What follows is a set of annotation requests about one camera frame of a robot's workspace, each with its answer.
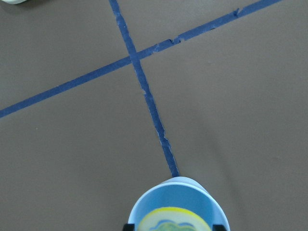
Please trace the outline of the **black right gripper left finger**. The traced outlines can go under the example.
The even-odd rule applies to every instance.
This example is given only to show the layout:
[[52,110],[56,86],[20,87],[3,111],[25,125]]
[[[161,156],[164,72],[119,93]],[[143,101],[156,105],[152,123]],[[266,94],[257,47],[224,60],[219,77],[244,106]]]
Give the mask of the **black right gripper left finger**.
[[123,231],[135,231],[135,224],[124,224]]

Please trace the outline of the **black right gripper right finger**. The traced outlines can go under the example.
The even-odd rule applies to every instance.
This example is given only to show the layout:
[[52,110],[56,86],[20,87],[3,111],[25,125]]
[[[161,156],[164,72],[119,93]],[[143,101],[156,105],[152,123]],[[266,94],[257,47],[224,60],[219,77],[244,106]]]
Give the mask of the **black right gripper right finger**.
[[213,231],[227,231],[224,225],[222,224],[213,224],[212,226]]

